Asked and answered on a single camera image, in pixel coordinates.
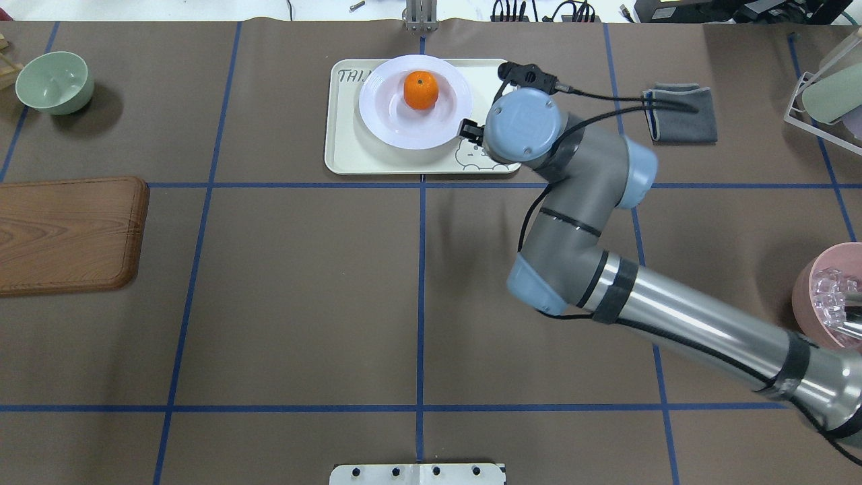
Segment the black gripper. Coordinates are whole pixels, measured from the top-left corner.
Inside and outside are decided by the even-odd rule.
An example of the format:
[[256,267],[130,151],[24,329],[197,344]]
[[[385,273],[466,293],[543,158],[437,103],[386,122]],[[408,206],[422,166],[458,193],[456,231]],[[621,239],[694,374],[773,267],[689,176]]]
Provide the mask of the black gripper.
[[459,124],[458,136],[474,145],[484,145],[486,126],[471,119],[463,119]]

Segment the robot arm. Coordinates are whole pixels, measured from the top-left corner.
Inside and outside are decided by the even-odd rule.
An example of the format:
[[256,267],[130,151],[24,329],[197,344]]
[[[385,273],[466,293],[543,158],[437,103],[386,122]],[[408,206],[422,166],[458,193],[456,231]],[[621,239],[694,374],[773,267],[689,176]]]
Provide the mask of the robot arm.
[[521,87],[493,101],[483,124],[459,123],[459,136],[494,162],[547,181],[535,221],[521,231],[509,292],[549,317],[566,319],[576,307],[671,344],[800,411],[838,451],[859,448],[858,353],[823,349],[601,246],[612,212],[640,203],[658,171],[652,151],[601,128],[621,113],[582,119],[547,92]]

